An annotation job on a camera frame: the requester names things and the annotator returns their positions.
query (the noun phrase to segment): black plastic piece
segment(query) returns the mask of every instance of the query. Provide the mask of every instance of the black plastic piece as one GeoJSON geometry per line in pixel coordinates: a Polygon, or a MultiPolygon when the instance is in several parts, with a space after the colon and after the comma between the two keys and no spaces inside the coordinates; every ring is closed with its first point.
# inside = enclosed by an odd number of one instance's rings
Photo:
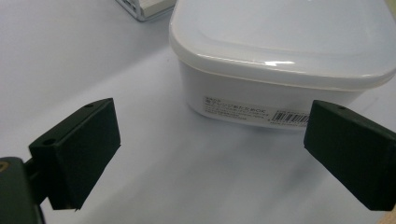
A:
{"type": "Polygon", "coordinates": [[[315,101],[305,148],[370,210],[396,202],[396,133],[331,103],[315,101]]]}
{"type": "Polygon", "coordinates": [[[26,174],[32,188],[33,198],[36,204],[41,204],[48,196],[46,189],[46,179],[37,167],[37,164],[30,159],[25,164],[26,174]]]}
{"type": "Polygon", "coordinates": [[[19,158],[0,159],[0,223],[44,223],[40,207],[33,198],[25,167],[19,158]]]}
{"type": "Polygon", "coordinates": [[[80,209],[120,147],[112,99],[83,106],[30,146],[53,209],[80,209]]]}

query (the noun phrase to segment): white table surface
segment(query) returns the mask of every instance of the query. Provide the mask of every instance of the white table surface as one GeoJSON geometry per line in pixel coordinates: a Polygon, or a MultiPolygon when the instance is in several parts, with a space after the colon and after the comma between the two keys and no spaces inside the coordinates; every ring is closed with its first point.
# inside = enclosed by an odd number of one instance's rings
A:
{"type": "MultiPolygon", "coordinates": [[[[304,149],[304,132],[207,119],[186,105],[170,14],[135,21],[116,1],[0,0],[0,157],[83,105],[113,97],[122,146],[80,211],[49,224],[371,223],[304,149]]],[[[396,130],[396,78],[349,107],[396,130]]]]}

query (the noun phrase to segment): white plastic container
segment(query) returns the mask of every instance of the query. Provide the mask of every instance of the white plastic container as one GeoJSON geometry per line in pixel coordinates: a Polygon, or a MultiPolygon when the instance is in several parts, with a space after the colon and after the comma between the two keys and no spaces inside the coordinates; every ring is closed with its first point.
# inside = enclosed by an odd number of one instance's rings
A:
{"type": "Polygon", "coordinates": [[[396,73],[384,1],[178,0],[170,43],[194,110],[263,127],[302,129],[313,100],[348,105],[396,73]]]}

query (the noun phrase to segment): container lid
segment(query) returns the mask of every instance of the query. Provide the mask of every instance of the container lid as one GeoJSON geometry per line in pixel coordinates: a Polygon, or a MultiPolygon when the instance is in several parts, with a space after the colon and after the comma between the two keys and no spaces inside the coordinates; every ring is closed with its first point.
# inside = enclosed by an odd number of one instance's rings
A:
{"type": "Polygon", "coordinates": [[[396,73],[385,1],[178,0],[170,43],[201,71],[280,85],[360,91],[396,73]]]}

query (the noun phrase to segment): barcode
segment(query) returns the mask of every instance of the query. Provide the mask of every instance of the barcode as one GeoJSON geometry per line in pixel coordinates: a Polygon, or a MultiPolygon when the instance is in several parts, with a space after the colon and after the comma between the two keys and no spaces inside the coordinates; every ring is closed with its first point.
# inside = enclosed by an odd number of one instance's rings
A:
{"type": "Polygon", "coordinates": [[[279,112],[277,111],[272,118],[275,122],[285,122],[285,123],[307,123],[309,120],[309,115],[297,114],[290,112],[279,112]]]}

